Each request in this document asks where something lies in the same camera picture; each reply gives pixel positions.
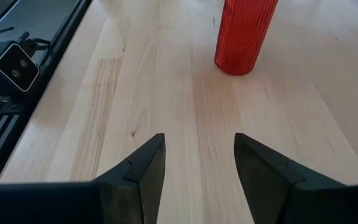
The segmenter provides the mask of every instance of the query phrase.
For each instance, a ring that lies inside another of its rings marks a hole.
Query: black camera
[[[0,95],[26,94],[40,74],[40,68],[16,42],[0,43]]]

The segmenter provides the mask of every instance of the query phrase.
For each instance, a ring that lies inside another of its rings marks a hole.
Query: wooden tabletop
[[[165,133],[159,223],[252,223],[242,132],[358,184],[358,4],[279,1],[252,73],[213,57],[223,0],[94,0],[0,183],[91,180]]]

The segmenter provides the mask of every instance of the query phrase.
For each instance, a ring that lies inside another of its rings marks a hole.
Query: ribbed red container
[[[278,0],[225,0],[215,63],[230,75],[255,66]]]

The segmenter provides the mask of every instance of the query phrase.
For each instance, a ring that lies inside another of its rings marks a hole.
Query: camera lens
[[[20,65],[24,68],[27,68],[27,66],[29,66],[29,63],[26,60],[22,59],[20,60]]]
[[[15,78],[19,78],[21,74],[20,74],[20,71],[18,69],[14,69],[14,70],[12,70],[12,75]]]

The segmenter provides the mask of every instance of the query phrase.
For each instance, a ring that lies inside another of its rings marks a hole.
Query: wood grain
[[[252,223],[243,132],[358,184],[354,1],[279,1],[254,71],[231,77],[213,61],[223,0],[94,0],[0,183],[90,180],[165,133],[158,222]]]

